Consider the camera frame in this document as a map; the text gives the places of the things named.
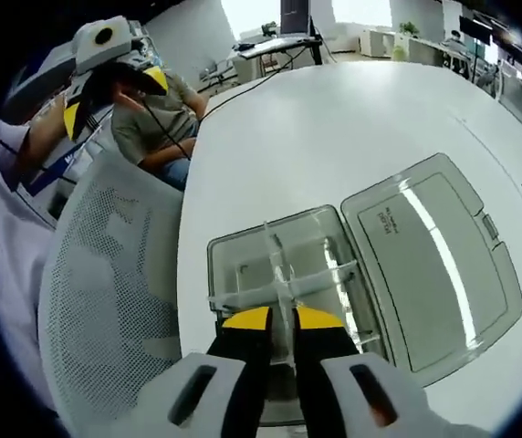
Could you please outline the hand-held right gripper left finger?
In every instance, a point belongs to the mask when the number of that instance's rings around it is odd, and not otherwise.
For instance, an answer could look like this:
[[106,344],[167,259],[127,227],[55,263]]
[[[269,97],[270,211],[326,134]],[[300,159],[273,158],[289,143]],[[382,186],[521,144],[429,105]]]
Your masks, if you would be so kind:
[[264,410],[273,312],[227,319],[205,353],[191,353],[146,384],[121,437],[254,437]]

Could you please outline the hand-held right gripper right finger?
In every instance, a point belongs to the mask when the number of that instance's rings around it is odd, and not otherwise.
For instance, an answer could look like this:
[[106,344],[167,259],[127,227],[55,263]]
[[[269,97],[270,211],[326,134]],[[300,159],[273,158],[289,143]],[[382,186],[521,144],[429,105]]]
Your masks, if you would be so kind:
[[308,307],[293,310],[298,397],[309,437],[484,437],[432,410],[408,374],[360,353],[341,320]]

